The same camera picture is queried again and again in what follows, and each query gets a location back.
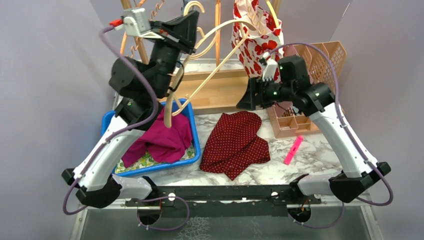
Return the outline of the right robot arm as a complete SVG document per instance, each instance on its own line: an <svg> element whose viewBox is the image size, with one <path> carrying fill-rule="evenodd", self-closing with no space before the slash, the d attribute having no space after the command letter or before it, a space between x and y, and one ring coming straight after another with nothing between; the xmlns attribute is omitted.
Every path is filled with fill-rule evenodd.
<svg viewBox="0 0 424 240"><path fill-rule="evenodd" d="M291 102L319 128L342 166L342 171L334 175L304 174L296 178L289 184L292 202L300 204L308 196L329 195L350 203L391 171L387 162L378 162L358 139L330 87L323 82L310 82L302 57L270 59L265 68L278 70L282 82L266 80L263 75L250 78L236 108L253 111Z"/></svg>

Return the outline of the wooden hanger metal hook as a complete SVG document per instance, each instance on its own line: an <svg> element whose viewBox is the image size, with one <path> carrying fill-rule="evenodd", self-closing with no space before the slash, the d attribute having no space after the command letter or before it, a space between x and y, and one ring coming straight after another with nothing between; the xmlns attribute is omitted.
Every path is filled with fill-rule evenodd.
<svg viewBox="0 0 424 240"><path fill-rule="evenodd" d="M221 0L215 1L214 24L216 27L221 24ZM218 66L221 62L220 41L221 41L221 31L217 30L215 32L215 64L216 66Z"/></svg>

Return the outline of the red poppy print skirt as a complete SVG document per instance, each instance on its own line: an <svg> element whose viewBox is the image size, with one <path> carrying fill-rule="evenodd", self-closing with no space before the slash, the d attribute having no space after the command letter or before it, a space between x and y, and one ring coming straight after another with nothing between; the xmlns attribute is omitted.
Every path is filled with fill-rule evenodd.
<svg viewBox="0 0 424 240"><path fill-rule="evenodd" d="M258 77L262 74L263 67L259 60L264 53L268 53L278 46L284 44L282 21L280 26L276 26L270 10L265 10L260 6L258 0L236 0L233 4L233 18L248 21L248 7L253 8L253 13L259 20L259 24L264 31L250 30L247 39L235 51L235 55L243 65L249 78ZM231 46L236 46L236 41L242 39L240 24L234 23L232 27Z"/></svg>

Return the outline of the orange wavy hanger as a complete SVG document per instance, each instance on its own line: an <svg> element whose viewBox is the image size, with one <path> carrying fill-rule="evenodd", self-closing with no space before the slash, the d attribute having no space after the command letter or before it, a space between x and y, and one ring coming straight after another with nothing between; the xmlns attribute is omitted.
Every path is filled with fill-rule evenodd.
<svg viewBox="0 0 424 240"><path fill-rule="evenodd" d="M149 2L148 0L121 0L121 5L124 10L131 9L135 7L145 7L146 2ZM165 3L165 0L152 0L152 2L155 2L156 5L154 9L151 11L150 19L152 20L158 13L158 11L162 8L162 6ZM133 59L139 59L142 63L147 64L149 62L149 58L147 55L147 51L145 49L145 45L143 43L143 40L139 37L132 37L134 40L134 44L127 44L127 40L130 39L131 36L127 36L127 33L123 34L122 41L121 41L121 47L120 47L120 53L124 54L126 47L130 46L130 53L127 55L128 57L131 57Z"/></svg>

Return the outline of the lemon print skirt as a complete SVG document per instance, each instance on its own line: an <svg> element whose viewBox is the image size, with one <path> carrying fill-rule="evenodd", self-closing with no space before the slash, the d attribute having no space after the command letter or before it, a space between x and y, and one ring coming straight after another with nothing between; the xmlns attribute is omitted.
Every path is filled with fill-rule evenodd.
<svg viewBox="0 0 424 240"><path fill-rule="evenodd" d="M154 161L150 153L146 152L144 156L142 156L139 160L137 160L129 167L124 167L124 162L120 160L116 167L113 169L112 173L118 176L131 177L143 173L157 172L184 165L190 165L196 162L199 158L200 152L197 151L193 145L191 145L185 151L183 157L180 160L174 163L156 162Z"/></svg>

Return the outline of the magenta pleated skirt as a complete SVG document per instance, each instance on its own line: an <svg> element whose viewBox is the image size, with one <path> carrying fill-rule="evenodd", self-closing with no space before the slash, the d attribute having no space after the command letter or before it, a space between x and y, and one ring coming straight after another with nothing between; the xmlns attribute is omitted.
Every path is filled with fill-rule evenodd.
<svg viewBox="0 0 424 240"><path fill-rule="evenodd" d="M137 139L121 158L125 168L130 167L148 152L158 163L179 161L191 146L193 134L190 120L181 114L171 118L171 127L164 124L161 110L150 128Z"/></svg>

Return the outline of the yellow wavy hanger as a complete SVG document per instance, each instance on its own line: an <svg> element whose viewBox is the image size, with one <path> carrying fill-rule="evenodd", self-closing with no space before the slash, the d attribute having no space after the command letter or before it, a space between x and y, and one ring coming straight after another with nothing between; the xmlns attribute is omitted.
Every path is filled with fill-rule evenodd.
<svg viewBox="0 0 424 240"><path fill-rule="evenodd" d="M281 0L266 0L266 4L269 8L269 13L273 18L274 24L279 27L280 20L278 19L278 13L281 6Z"/></svg>

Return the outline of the grey-blue hanger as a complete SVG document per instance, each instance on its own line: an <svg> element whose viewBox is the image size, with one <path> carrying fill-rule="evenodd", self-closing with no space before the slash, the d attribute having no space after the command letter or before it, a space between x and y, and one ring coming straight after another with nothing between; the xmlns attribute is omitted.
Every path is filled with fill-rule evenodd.
<svg viewBox="0 0 424 240"><path fill-rule="evenodd" d="M190 0L182 0L181 10L183 11Z"/></svg>

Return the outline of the cream plastic hanger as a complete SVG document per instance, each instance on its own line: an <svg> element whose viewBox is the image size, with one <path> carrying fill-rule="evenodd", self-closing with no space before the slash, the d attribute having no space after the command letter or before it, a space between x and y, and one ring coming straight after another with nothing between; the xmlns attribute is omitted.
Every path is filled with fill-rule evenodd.
<svg viewBox="0 0 424 240"><path fill-rule="evenodd" d="M165 110L164 110L164 125L167 128L170 128L172 126L172 117L180 114L186 106L192 101L192 99L195 97L195 95L207 84L209 80L211 80L216 73L219 72L221 67L230 59L230 57L235 53L237 49L240 48L241 44L244 43L247 39L247 34L249 31L257 31L258 33L262 33L265 29L261 27L259 24L259 19L256 17L256 14L253 13L253 8L248 7L248 17L249 20L243 20L243 19L231 19L227 20L225 22L221 22L220 25L215 26L213 29L211 29L209 32L204 33L203 29L201 27L198 27L196 31L200 34L201 39L196 43L196 47L200 47L209 37L213 37L211 42L208 44L203 51L197 54L187 55L184 61L180 64L180 68L176 72L175 76L171 79L171 89L167 91L168 96L166 97L166 104L165 104ZM173 101L177 101L177 96L175 93L177 92L177 88L180 85L180 83L183 81L183 74L185 73L185 67L189 63L189 61L194 60L196 64L211 64L212 60L210 58L204 58L201 57L207 54L212 47L215 49L215 32L217 30L220 30L224 28L227 25L239 23L240 25L240 31L241 31L241 40L236 41L235 47L229 52L229 54L225 58L220 58L220 64L218 66L215 65L215 68L208 73L208 76L200 83L200 85L190 94L187 94L186 97L186 103L180 104L177 103L177 110L172 111L172 105Z"/></svg>

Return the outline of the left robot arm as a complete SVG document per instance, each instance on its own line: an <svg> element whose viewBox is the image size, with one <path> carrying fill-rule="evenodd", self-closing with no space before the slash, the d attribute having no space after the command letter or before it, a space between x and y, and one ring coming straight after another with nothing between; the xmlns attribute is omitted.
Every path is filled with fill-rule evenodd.
<svg viewBox="0 0 424 240"><path fill-rule="evenodd" d="M157 191L147 180L115 175L114 167L128 148L152 126L160 111L181 104L190 122L195 158L200 157L200 143L194 111L187 99L161 103L171 87L180 53L196 51L196 31L199 12L191 10L175 19L163 22L149 20L143 8L129 8L123 15L99 32L102 42L117 59L112 66L109 85L122 96L115 114L103 136L87 158L76 168L67 168L62 177L85 207L105 208L117 199L137 198L144 205L157 200ZM123 56L106 38L106 33L124 28L133 37L154 41L152 60L148 64Z"/></svg>

